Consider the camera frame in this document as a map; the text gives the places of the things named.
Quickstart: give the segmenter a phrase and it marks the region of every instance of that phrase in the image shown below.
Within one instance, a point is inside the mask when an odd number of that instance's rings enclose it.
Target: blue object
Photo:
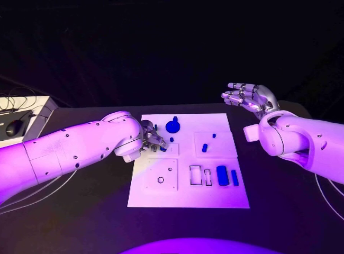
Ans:
[[[180,123],[177,122],[177,117],[174,117],[173,118],[173,121],[170,121],[169,123],[167,123],[167,132],[169,133],[177,133],[179,131],[180,131],[180,129],[181,129],[181,125],[180,125]]]
[[[225,166],[217,166],[217,179],[220,186],[229,185],[228,170]]]
[[[202,151],[207,152],[207,144],[203,144]]]
[[[232,170],[232,177],[233,177],[233,184],[235,184],[235,186],[239,186],[238,175],[236,175],[236,171],[235,170]]]

